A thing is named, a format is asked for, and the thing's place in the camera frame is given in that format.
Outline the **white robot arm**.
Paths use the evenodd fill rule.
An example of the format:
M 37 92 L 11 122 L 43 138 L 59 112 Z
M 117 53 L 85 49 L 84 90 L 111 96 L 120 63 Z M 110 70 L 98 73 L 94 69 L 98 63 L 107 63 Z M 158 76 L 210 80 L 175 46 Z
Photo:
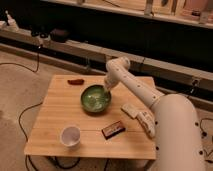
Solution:
M 192 102 L 180 94 L 167 94 L 132 75 L 126 57 L 106 63 L 105 88 L 122 82 L 155 115 L 157 171 L 205 171 L 199 120 Z

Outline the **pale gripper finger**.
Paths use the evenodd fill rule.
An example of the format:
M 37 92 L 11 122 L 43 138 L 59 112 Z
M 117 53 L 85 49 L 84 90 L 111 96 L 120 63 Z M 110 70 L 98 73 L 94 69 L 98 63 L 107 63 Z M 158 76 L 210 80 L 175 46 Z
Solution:
M 105 93 L 109 93 L 109 92 L 110 92 L 110 89 L 109 89 L 109 88 L 104 87 L 104 92 L 105 92 Z

